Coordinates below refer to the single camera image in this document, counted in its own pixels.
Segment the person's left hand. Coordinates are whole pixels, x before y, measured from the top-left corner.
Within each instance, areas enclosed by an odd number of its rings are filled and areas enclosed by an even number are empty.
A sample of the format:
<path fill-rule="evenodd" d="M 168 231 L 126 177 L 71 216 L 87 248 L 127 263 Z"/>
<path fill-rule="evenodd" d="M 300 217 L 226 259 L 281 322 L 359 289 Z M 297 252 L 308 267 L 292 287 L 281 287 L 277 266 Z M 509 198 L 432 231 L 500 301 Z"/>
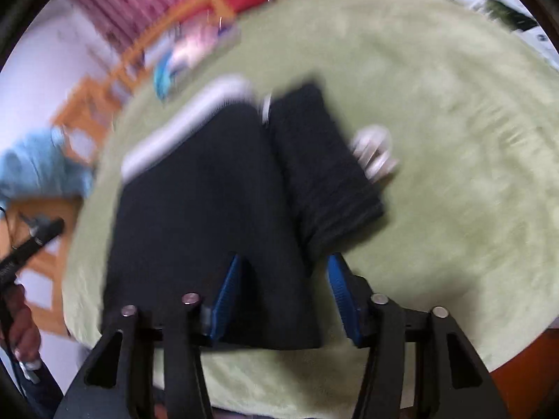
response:
<path fill-rule="evenodd" d="M 15 359 L 27 368 L 39 369 L 42 365 L 41 335 L 27 304 L 25 288 L 19 284 L 10 286 L 5 290 L 4 299 L 13 323 L 8 336 L 1 335 L 1 343 L 6 343 Z"/>

